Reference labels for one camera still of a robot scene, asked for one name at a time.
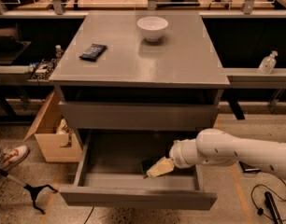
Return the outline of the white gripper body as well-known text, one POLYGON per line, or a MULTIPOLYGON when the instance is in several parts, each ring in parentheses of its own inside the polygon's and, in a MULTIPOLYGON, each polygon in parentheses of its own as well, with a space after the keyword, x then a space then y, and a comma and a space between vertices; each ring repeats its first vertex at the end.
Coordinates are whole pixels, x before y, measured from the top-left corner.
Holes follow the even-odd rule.
POLYGON ((183 160, 182 160, 182 143, 179 140, 176 140, 169 151, 169 158, 174 163, 174 165, 178 168, 183 167, 183 160))

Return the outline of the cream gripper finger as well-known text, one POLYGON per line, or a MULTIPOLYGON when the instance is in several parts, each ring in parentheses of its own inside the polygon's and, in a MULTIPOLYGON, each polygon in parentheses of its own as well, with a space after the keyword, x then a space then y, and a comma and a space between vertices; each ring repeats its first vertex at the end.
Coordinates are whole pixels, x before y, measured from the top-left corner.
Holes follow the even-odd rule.
POLYGON ((174 163, 170 158, 162 157, 155 162, 147 171, 147 177, 157 177, 171 173, 175 168, 174 163))

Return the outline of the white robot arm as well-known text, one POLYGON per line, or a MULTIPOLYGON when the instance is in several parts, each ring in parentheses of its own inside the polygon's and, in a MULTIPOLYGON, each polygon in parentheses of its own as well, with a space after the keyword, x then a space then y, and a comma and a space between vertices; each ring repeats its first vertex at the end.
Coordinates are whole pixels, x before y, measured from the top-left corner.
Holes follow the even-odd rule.
POLYGON ((230 166, 241 161, 286 180, 286 143, 239 138, 217 129, 205 129, 194 139, 176 140, 168 157, 147 171, 147 177, 171 173, 175 167, 230 166))

